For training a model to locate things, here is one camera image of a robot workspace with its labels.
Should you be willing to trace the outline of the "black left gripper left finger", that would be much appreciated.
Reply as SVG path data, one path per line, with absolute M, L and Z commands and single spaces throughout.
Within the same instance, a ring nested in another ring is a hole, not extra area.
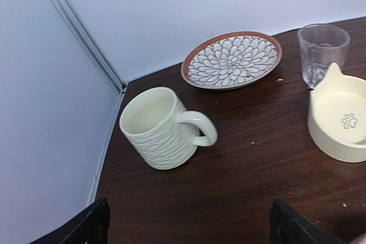
M 32 241 L 37 243 L 108 243 L 110 207 L 98 199 L 61 227 Z

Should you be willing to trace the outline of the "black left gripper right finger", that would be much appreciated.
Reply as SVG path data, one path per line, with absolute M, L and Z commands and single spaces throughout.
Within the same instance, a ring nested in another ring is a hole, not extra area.
M 269 211 L 269 225 L 271 243 L 344 243 L 344 241 L 314 225 L 278 198 L 273 201 Z

